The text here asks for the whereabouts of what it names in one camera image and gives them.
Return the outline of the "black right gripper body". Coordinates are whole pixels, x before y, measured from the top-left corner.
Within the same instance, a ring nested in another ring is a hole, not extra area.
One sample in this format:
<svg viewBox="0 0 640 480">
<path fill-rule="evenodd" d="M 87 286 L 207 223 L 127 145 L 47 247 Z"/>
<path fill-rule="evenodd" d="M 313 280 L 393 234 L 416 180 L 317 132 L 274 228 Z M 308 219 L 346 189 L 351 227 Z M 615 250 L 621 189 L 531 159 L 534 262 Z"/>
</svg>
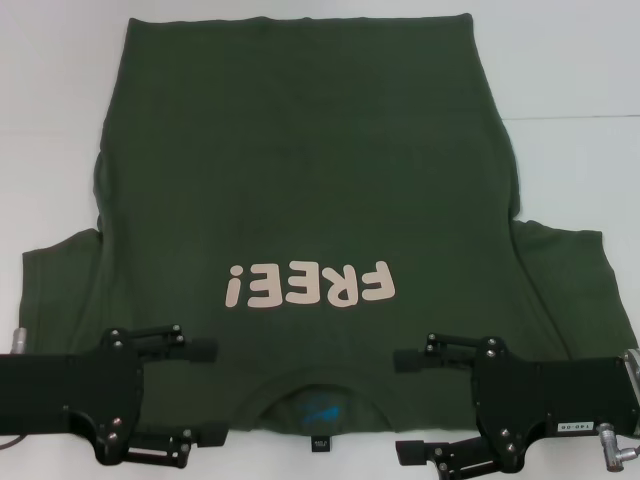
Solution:
<svg viewBox="0 0 640 480">
<path fill-rule="evenodd" d="M 619 355 L 528 361 L 489 339 L 474 358 L 472 394 L 478 430 L 504 473 L 522 470 L 541 439 L 596 436 L 602 424 L 633 435 L 633 384 Z"/>
</svg>

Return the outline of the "dark green FREE T-shirt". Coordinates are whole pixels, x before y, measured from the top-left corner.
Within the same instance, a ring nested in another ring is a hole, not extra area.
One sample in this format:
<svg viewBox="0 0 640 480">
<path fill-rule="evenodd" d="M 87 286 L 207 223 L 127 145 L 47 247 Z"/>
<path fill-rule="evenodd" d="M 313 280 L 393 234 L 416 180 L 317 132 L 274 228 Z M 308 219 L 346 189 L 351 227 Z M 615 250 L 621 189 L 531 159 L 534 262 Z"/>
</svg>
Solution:
<svg viewBox="0 0 640 480">
<path fill-rule="evenodd" d="M 429 333 L 529 360 L 635 344 L 597 231 L 521 222 L 469 15 L 131 20 L 98 225 L 26 253 L 36 354 L 180 325 L 212 364 L 145 372 L 146 425 L 471 429 L 470 381 L 398 374 Z"/>
</svg>

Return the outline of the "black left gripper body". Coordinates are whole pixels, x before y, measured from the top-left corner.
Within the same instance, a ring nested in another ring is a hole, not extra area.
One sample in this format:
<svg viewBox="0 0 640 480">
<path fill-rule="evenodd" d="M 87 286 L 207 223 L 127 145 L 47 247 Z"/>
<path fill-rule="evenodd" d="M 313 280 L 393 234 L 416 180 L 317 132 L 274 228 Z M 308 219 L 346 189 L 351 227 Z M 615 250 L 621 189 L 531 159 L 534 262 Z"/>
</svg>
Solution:
<svg viewBox="0 0 640 480">
<path fill-rule="evenodd" d="M 142 361 L 109 337 L 81 354 L 0 355 L 0 437 L 74 434 L 103 465 L 125 460 L 140 416 Z"/>
</svg>

